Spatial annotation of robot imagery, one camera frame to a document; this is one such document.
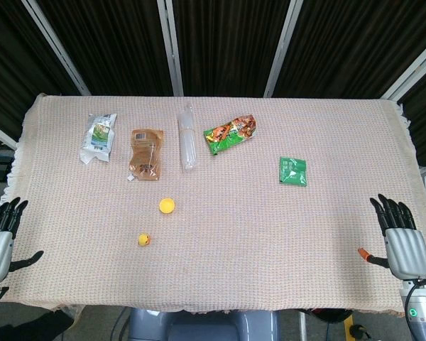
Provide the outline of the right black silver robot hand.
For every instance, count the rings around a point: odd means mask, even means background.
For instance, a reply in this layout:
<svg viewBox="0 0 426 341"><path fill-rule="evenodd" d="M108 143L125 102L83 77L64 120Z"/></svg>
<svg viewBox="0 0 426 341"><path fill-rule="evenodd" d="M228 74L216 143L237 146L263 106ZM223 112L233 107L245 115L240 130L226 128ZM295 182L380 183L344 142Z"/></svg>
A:
<svg viewBox="0 0 426 341"><path fill-rule="evenodd" d="M379 194L371 198L386 257L374 256L363 248L358 253L364 261L389 269L401 281L426 279L426 243L415 225L413 214L403 202L396 202Z"/></svg>

